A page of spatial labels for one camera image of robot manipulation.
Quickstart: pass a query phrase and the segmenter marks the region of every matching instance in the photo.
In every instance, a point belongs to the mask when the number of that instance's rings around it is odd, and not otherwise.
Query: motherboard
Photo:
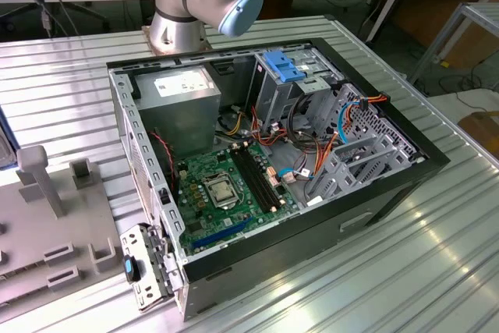
[[[258,143],[180,161],[180,240],[191,255],[299,211]]]

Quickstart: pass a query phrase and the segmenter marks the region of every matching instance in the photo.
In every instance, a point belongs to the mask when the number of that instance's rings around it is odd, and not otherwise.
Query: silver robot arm
[[[199,51],[203,23],[238,37],[255,22],[264,0],[156,0],[150,42],[162,54]]]

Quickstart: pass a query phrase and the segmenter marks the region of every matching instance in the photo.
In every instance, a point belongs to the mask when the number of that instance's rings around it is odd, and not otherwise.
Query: sticker
[[[162,97],[191,93],[209,88],[204,76],[199,72],[186,72],[177,76],[158,78],[154,81]]]
[[[315,198],[313,198],[310,202],[308,202],[306,205],[308,207],[311,207],[313,206],[314,204],[317,204],[317,203],[320,203],[322,202],[322,198],[320,197],[320,195],[317,195]]]

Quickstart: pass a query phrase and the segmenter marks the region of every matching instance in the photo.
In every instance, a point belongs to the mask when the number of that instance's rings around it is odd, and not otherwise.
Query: metal bracket
[[[141,312],[172,298],[184,286],[175,255],[165,253],[167,245],[160,233],[154,226],[139,224],[120,236],[123,253],[138,264],[137,281],[130,283]]]

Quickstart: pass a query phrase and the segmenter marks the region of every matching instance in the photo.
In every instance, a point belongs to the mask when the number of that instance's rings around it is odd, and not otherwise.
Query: ribbed metal surface
[[[499,3],[470,3],[462,13],[499,38]]]
[[[10,321],[2,332],[96,326],[147,332],[497,332],[499,178],[493,159],[446,125],[337,23],[323,17],[265,21],[237,39],[207,33],[214,48],[323,37],[389,93],[451,164],[388,219],[186,324],[174,303],[140,316],[119,275]],[[52,168],[82,156],[98,162],[119,231],[142,221],[104,61],[150,56],[143,35],[4,44],[0,56],[0,103],[19,142],[45,145]]]

